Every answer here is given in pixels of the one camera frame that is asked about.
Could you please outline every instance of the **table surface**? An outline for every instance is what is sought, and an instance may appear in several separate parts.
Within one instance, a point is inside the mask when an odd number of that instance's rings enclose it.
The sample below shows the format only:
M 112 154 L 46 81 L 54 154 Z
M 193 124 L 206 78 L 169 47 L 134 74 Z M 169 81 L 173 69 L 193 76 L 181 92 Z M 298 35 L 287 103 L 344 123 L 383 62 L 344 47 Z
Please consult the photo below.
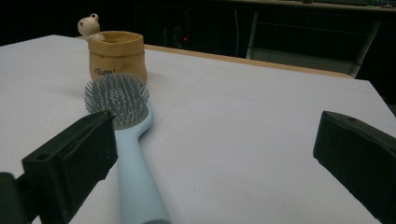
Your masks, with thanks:
M 0 171 L 88 115 L 88 55 L 57 35 L 0 48 Z M 323 110 L 396 136 L 370 82 L 152 49 L 146 67 L 140 144 L 173 223 L 379 223 L 312 155 Z M 115 165 L 71 223 L 119 221 Z

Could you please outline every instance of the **hairbrush head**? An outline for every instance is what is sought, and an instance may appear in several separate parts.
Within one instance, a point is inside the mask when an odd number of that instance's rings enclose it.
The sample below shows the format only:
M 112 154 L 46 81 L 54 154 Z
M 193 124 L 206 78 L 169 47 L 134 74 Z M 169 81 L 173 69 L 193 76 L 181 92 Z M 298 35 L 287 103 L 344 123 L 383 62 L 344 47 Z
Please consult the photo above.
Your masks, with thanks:
M 109 110 L 116 117 L 114 128 L 121 130 L 143 121 L 149 110 L 149 91 L 138 76 L 106 74 L 85 87 L 85 106 L 90 113 Z

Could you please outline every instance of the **hairbrush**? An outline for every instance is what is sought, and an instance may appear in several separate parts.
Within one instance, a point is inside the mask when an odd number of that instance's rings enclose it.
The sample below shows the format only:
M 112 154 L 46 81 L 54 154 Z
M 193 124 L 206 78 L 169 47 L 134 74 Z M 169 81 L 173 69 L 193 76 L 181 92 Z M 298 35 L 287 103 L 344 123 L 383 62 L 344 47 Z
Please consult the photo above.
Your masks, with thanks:
M 153 121 L 148 99 L 144 82 L 130 74 L 107 74 L 85 88 L 85 104 L 90 113 L 109 110 L 115 116 L 123 224 L 170 223 L 138 142 Z

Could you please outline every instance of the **frog figurine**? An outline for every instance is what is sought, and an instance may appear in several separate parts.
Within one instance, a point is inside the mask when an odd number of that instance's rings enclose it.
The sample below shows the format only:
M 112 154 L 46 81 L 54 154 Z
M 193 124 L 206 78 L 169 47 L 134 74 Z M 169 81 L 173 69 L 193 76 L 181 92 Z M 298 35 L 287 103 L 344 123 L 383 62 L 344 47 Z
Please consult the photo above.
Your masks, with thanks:
M 100 33 L 100 25 L 98 21 L 99 16 L 92 13 L 90 17 L 83 18 L 78 22 L 78 31 L 84 36 L 85 40 L 105 40 L 105 37 Z

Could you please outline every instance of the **cable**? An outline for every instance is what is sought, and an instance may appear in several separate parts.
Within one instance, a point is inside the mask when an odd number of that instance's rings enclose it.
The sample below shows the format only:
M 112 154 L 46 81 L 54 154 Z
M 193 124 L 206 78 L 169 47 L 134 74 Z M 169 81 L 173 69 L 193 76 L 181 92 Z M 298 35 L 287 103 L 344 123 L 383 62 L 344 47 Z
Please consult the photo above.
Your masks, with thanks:
M 239 49 L 239 26 L 238 26 L 238 17 L 236 15 L 235 10 L 235 25 L 236 25 L 236 50 L 235 50 L 235 57 L 238 57 L 238 49 Z

